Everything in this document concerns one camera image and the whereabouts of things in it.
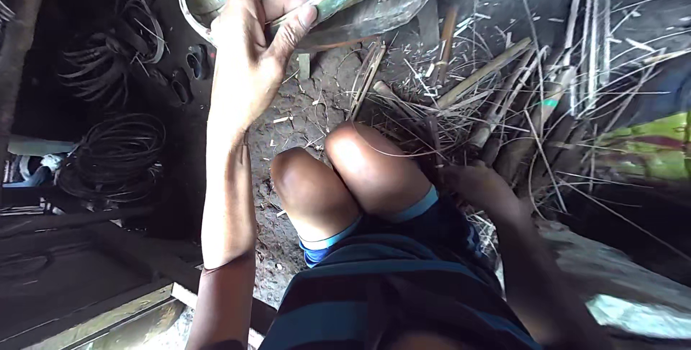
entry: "knee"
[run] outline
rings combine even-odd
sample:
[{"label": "knee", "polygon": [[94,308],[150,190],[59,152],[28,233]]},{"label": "knee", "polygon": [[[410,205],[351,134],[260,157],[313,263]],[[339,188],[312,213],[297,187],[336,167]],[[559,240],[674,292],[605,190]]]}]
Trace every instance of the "knee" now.
[{"label": "knee", "polygon": [[350,120],[342,122],[340,125],[336,126],[336,129],[331,131],[329,135],[326,136],[324,142],[324,148],[327,154],[335,154],[338,149],[349,148],[358,142],[360,134],[355,127],[355,125],[362,126],[359,123],[355,123]]},{"label": "knee", "polygon": [[294,147],[276,154],[271,161],[271,178],[275,184],[282,184],[291,170],[299,169],[304,160],[312,156],[301,147]]}]

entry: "person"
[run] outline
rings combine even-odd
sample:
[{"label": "person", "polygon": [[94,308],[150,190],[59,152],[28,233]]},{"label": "person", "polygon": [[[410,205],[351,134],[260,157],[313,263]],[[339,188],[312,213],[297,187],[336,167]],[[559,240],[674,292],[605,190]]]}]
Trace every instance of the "person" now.
[{"label": "person", "polygon": [[[269,44],[266,22],[285,14]],[[204,269],[188,349],[247,348],[256,220],[245,137],[316,16],[306,0],[228,0],[214,21]],[[415,161],[355,122],[325,149],[334,169],[304,149],[272,162],[310,269],[291,281],[262,349],[610,348],[494,171],[451,167],[444,178],[496,224],[506,301],[474,228]]]}]

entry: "blue shorts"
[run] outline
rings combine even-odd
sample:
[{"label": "blue shorts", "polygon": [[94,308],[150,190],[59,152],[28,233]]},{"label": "blue shorts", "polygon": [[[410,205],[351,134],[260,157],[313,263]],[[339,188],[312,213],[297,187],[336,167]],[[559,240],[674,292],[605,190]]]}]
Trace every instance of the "blue shorts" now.
[{"label": "blue shorts", "polygon": [[439,197],[434,186],[419,202],[398,214],[386,219],[362,214],[333,237],[316,242],[300,239],[300,247],[305,250],[307,266],[313,268],[347,242],[347,238],[366,234],[404,235],[424,244],[447,261],[484,258],[475,227],[450,198]]}]

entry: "hand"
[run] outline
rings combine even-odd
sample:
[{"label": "hand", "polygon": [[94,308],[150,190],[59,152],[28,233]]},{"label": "hand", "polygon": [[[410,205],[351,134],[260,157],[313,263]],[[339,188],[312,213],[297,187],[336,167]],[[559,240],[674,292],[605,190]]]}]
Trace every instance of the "hand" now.
[{"label": "hand", "polygon": [[468,167],[445,167],[442,169],[444,181],[458,192],[473,207],[487,213],[495,223],[528,222],[529,208],[520,201],[506,184],[506,181],[494,171],[476,160]]},{"label": "hand", "polygon": [[[285,75],[285,65],[316,19],[307,0],[228,0],[212,23],[216,69],[207,125],[207,142],[227,145],[271,104]],[[276,38],[267,44],[266,22],[290,12]]]}]

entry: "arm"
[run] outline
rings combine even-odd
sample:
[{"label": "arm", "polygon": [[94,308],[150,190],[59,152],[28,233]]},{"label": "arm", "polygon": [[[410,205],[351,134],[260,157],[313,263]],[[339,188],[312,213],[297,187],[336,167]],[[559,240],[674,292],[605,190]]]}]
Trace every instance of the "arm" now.
[{"label": "arm", "polygon": [[445,178],[494,222],[500,242],[506,301],[531,336],[550,349],[611,349],[538,234],[525,205],[493,169],[452,167]]},{"label": "arm", "polygon": [[[204,269],[186,348],[237,340],[247,346],[256,220],[245,135],[269,107],[295,45],[316,19],[307,0],[228,0],[212,30],[218,42],[207,122]],[[270,45],[264,25],[293,9]]]}]

